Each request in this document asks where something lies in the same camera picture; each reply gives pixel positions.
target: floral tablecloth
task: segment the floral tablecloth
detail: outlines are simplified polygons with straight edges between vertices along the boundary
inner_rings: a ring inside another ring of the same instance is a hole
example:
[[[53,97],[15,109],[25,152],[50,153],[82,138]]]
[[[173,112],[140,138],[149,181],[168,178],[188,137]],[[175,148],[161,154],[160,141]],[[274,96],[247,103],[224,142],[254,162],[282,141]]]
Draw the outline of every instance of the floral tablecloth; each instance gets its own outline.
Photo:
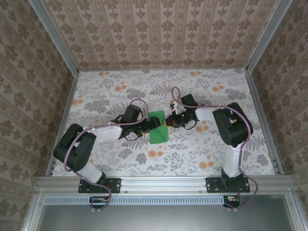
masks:
[[[105,124],[124,113],[132,99],[147,101],[150,111],[171,113],[170,90],[191,93],[198,103],[237,102],[254,127],[243,154],[242,169],[249,175],[273,175],[254,103],[242,69],[143,70],[81,72],[74,95],[68,128]],[[200,121],[192,130],[169,129],[169,141],[150,144],[149,135],[101,143],[90,161],[107,176],[207,176],[220,175],[226,145],[214,121]],[[54,176],[70,176],[57,161]]]

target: black bracket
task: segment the black bracket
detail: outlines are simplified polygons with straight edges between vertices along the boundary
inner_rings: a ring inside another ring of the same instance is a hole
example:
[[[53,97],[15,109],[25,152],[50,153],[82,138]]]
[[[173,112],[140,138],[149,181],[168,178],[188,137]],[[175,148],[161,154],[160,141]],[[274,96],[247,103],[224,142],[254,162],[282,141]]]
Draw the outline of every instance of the black bracket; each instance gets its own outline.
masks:
[[[106,178],[104,186],[109,188],[112,193],[120,193],[121,190],[121,178]],[[98,186],[93,186],[83,179],[79,183],[79,193],[108,193],[106,189],[103,189]]]
[[[229,178],[223,170],[221,170],[221,177],[208,177],[205,179],[207,193],[237,193],[239,190],[242,193],[249,193],[250,187],[246,177],[242,174]]]

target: base mount plate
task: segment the base mount plate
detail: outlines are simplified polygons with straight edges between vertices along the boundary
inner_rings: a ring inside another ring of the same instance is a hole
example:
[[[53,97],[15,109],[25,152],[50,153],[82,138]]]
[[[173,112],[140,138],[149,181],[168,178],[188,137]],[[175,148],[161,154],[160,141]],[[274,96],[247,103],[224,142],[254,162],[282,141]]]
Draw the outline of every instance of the base mount plate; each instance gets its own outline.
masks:
[[[105,186],[111,190],[112,193],[120,193],[121,178],[106,178]],[[79,183],[79,193],[108,193],[106,189],[93,186],[83,179]]]
[[[241,190],[241,193],[250,192],[248,179],[246,177],[244,177],[240,182],[238,182],[235,187],[229,190],[225,189],[225,186],[221,182],[221,177],[208,177],[205,179],[205,181],[207,193],[238,193],[239,189]]]

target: wallpaper wall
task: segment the wallpaper wall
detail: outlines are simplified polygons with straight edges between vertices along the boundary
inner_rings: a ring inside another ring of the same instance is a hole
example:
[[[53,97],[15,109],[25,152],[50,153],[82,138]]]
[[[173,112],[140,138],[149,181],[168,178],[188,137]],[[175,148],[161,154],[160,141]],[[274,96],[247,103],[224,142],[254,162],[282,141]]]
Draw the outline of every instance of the wallpaper wall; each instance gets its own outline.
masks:
[[[294,0],[253,71],[286,174],[308,212],[308,1]]]
[[[0,1],[0,230],[19,230],[45,175],[72,76],[26,0]]]
[[[79,68],[245,66],[278,0],[43,0]]]

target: vent grille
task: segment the vent grille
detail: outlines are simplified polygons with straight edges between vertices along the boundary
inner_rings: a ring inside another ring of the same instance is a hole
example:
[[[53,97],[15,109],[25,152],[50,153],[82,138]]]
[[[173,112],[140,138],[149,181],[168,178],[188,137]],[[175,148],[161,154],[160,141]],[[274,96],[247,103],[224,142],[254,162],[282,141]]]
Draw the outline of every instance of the vent grille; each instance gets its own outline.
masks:
[[[90,196],[46,196],[44,205],[89,205]],[[223,205],[223,196],[113,196],[110,205]]]

